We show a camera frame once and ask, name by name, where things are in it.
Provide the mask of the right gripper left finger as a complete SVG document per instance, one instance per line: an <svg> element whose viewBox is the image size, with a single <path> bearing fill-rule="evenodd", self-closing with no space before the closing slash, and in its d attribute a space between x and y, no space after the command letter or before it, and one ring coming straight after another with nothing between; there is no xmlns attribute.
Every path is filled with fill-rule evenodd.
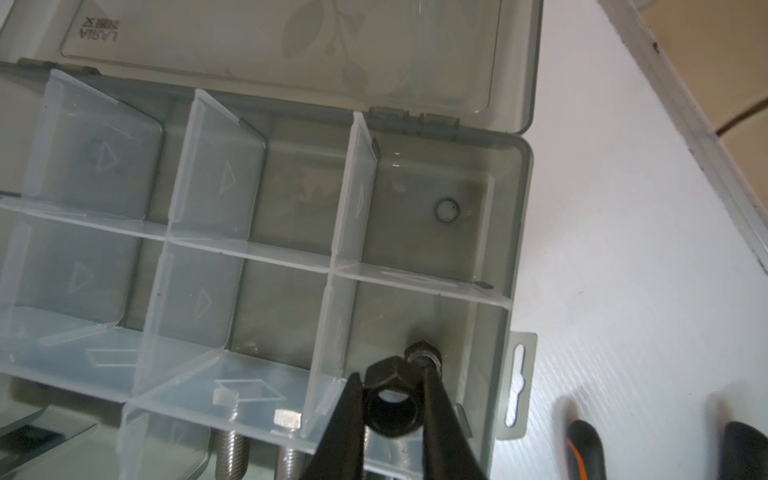
<svg viewBox="0 0 768 480"><path fill-rule="evenodd" d="M346 382L320 443L300 479L363 478L364 388L359 373Z"/></svg>

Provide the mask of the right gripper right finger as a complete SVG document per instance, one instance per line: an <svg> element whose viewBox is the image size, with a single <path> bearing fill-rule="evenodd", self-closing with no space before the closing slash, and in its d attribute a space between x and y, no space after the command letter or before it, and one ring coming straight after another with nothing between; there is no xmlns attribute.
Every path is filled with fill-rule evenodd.
<svg viewBox="0 0 768 480"><path fill-rule="evenodd" d="M421 370L424 479L485 479L432 364Z"/></svg>

